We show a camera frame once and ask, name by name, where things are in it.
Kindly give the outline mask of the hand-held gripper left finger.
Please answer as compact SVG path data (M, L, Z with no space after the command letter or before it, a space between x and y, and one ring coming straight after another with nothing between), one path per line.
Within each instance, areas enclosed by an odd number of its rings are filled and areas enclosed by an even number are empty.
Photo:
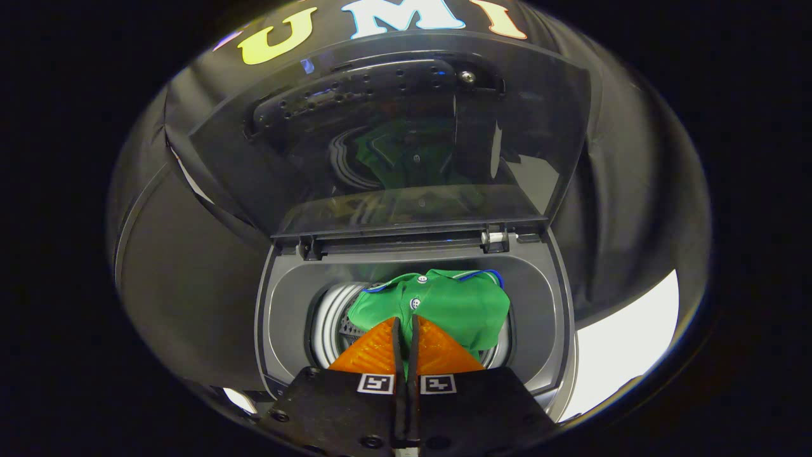
M363 334L326 369L302 369L259 428L302 454L394 454L407 446L400 319Z

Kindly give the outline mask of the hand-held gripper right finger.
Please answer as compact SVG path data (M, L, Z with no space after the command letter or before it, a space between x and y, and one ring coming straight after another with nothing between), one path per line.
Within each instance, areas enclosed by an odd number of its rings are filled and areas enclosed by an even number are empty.
M417 455L523 455L558 430L513 370L485 369L437 324L412 318L409 437Z

